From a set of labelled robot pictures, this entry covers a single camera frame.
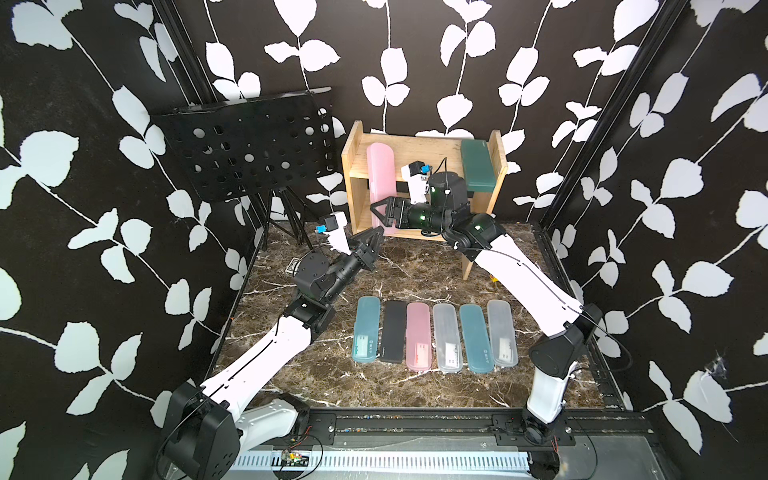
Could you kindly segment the pink pencil case top shelf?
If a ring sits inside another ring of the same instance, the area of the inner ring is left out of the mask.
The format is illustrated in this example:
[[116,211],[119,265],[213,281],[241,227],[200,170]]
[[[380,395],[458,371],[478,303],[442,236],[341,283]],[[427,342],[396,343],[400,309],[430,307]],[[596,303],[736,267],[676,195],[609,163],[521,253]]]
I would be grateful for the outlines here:
[[366,150],[370,190],[370,205],[395,196],[395,158],[392,148],[384,143],[372,143]]

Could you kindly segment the pink pencil case shelf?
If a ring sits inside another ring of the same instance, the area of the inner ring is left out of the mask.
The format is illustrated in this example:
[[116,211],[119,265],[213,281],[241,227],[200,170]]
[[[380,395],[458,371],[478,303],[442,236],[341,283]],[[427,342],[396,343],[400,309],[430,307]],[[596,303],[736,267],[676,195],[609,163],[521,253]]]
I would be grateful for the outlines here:
[[431,315],[425,303],[409,303],[406,309],[406,365],[425,372],[432,364]]
[[384,143],[372,143],[366,150],[370,190],[370,205],[395,196],[395,158],[392,148]]

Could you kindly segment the light blue pencil case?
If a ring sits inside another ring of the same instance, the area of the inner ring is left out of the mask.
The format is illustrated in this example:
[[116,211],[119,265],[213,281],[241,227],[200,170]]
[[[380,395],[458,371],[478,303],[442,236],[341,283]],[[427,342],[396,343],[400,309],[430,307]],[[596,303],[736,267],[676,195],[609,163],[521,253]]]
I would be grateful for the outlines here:
[[378,353],[381,302],[378,297],[364,296],[358,300],[352,359],[358,363],[372,363]]

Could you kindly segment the dark green pencil case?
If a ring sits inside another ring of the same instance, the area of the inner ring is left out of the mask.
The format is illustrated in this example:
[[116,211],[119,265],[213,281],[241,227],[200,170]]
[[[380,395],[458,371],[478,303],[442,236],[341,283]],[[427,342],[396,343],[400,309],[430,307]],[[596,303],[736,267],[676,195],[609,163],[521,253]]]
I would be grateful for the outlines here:
[[496,174],[487,142],[464,139],[460,144],[460,152],[468,190],[492,193],[496,186]]

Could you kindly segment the black pencil case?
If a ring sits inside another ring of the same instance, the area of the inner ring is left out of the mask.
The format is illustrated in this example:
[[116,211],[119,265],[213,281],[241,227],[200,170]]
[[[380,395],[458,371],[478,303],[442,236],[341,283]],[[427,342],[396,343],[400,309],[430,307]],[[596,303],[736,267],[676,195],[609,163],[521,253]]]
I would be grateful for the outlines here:
[[379,359],[400,364],[404,358],[407,303],[389,300],[384,305],[384,320]]

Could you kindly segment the clear frosted pencil case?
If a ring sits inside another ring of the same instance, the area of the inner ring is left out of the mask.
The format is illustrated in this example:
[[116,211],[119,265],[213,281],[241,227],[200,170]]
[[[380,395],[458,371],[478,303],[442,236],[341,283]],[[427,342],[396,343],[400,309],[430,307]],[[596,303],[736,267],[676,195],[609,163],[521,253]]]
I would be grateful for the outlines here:
[[495,365],[500,368],[515,367],[519,356],[510,304],[504,300],[490,300],[487,303],[487,313]]

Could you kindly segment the teal pencil case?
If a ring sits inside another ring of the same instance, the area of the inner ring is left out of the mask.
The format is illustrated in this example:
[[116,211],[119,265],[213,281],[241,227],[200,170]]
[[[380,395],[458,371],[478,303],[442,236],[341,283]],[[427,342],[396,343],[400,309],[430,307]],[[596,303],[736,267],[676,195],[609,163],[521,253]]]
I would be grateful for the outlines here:
[[464,304],[459,309],[468,367],[486,374],[494,369],[494,359],[483,311],[479,305]]

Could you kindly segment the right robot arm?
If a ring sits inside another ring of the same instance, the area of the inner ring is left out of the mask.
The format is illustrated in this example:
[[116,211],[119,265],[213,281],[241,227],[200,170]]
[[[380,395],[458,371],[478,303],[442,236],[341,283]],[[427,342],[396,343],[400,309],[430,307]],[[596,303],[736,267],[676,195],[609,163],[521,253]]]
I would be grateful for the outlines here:
[[487,213],[473,213],[465,180],[455,172],[428,177],[429,200],[414,203],[390,196],[370,204],[386,227],[438,234],[467,260],[494,276],[537,322],[542,335],[529,349],[535,366],[526,407],[526,427],[544,430],[560,419],[568,381],[601,311],[581,304],[557,286],[517,246],[512,236]]

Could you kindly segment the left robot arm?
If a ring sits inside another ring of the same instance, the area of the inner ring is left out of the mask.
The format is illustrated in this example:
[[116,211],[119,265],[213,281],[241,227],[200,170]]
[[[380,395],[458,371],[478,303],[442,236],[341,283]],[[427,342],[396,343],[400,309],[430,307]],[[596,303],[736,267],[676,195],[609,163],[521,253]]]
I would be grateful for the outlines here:
[[348,252],[335,259],[320,250],[305,254],[293,269],[292,300],[272,328],[218,374],[172,393],[157,460],[168,460],[186,479],[220,479],[241,453],[294,431],[301,402],[283,396],[258,408],[250,403],[327,330],[336,299],[360,271],[373,270],[383,240],[383,227],[369,228],[348,237]]

